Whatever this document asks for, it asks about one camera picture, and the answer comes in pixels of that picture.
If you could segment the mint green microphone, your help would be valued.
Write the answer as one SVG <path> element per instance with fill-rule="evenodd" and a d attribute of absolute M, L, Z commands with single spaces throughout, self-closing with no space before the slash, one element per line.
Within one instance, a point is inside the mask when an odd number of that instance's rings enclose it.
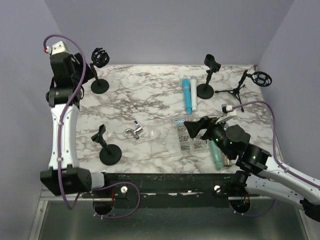
<path fill-rule="evenodd" d="M 222 158 L 221 158 L 221 154 L 219 152 L 219 148 L 216 146 L 216 144 L 212 140 L 210 140 L 208 144 L 209 144 L 209 147 L 211 150 L 213 163 L 214 163 L 216 169 L 218 171 L 220 171 L 222 169 Z"/>

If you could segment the black round base stand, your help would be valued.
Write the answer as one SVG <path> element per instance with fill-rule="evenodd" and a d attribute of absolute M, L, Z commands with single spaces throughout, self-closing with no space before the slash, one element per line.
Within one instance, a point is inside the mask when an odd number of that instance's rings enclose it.
<path fill-rule="evenodd" d="M 204 65 L 209 68 L 206 71 L 206 82 L 199 84 L 196 87 L 196 93 L 197 97 L 199 97 L 200 99 L 208 100 L 212 98 L 215 93 L 213 87 L 209 84 L 209 82 L 211 81 L 213 74 L 217 73 L 220 70 L 221 64 L 216 62 L 215 57 L 212 54 L 207 54 L 204 59 Z"/>

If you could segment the blue microphone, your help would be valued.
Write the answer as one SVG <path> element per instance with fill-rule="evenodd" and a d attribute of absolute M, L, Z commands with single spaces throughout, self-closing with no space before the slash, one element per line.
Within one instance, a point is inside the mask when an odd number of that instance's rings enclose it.
<path fill-rule="evenodd" d="M 191 90 L 190 81 L 187 78 L 182 80 L 182 90 L 185 103 L 185 111 L 188 115 L 192 114 Z"/>

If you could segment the white microphone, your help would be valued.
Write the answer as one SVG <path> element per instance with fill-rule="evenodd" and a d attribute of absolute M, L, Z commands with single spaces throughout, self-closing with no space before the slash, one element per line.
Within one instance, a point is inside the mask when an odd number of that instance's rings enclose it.
<path fill-rule="evenodd" d="M 190 82 L 190 97 L 191 97 L 191 105 L 192 105 L 192 111 L 195 112 L 198 107 L 197 102 L 197 78 L 195 76 L 192 76 L 189 80 Z"/>

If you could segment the silver glitter microphone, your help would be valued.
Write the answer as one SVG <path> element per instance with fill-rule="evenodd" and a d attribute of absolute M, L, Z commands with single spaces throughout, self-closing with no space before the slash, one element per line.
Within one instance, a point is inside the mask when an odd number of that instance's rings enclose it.
<path fill-rule="evenodd" d="M 232 161 L 229 160 L 227 157 L 225 157 L 225 158 L 223 159 L 223 166 L 224 166 L 225 168 L 230 168 L 232 165 L 233 165 L 233 164 L 232 164 Z"/>

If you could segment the black tripod shock mount stand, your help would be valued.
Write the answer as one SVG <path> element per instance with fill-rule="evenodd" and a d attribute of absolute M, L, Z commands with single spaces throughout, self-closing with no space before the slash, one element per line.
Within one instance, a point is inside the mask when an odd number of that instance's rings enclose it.
<path fill-rule="evenodd" d="M 255 85 L 263 88 L 270 86 L 273 82 L 271 76 L 263 71 L 255 71 L 254 73 L 248 73 L 248 70 L 245 70 L 241 76 L 240 81 L 238 82 L 237 87 L 226 90 L 215 90 L 214 93 L 228 93 L 232 95 L 234 98 L 236 98 L 240 104 L 242 104 L 240 93 L 241 89 L 243 89 L 246 86 L 246 84 L 244 83 L 246 79 L 251 79 L 251 81 Z"/>

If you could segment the black clip stand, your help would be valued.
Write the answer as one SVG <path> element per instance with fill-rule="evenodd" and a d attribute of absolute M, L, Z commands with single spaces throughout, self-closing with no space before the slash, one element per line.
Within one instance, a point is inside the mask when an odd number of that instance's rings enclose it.
<path fill-rule="evenodd" d="M 101 145 L 100 161 L 106 166 L 113 166 L 122 158 L 122 150 L 115 144 L 107 144 L 103 137 L 105 132 L 106 126 L 104 124 L 100 125 L 98 132 L 91 137 L 91 140 Z"/>

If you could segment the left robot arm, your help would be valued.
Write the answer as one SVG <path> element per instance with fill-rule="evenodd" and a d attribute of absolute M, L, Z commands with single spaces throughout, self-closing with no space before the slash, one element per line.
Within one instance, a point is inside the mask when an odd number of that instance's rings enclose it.
<path fill-rule="evenodd" d="M 53 77 L 46 93 L 53 122 L 52 152 L 48 169 L 40 172 L 40 181 L 55 195 L 93 190 L 99 197 L 110 194 L 111 185 L 101 172 L 81 168 L 77 156 L 76 125 L 84 84 L 94 77 L 80 53 L 62 52 L 50 56 Z"/>

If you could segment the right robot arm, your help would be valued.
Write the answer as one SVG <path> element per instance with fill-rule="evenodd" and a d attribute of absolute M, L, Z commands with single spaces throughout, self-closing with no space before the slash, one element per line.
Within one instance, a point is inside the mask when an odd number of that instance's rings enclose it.
<path fill-rule="evenodd" d="M 304 211 L 314 221 L 320 220 L 320 181 L 290 167 L 277 159 L 276 154 L 250 143 L 251 136 L 238 124 L 225 127 L 227 116 L 202 117 L 198 121 L 184 121 L 191 138 L 202 130 L 202 140 L 213 143 L 230 160 L 235 160 L 238 178 L 230 183 L 230 191 L 241 196 L 257 194 L 286 200 Z"/>

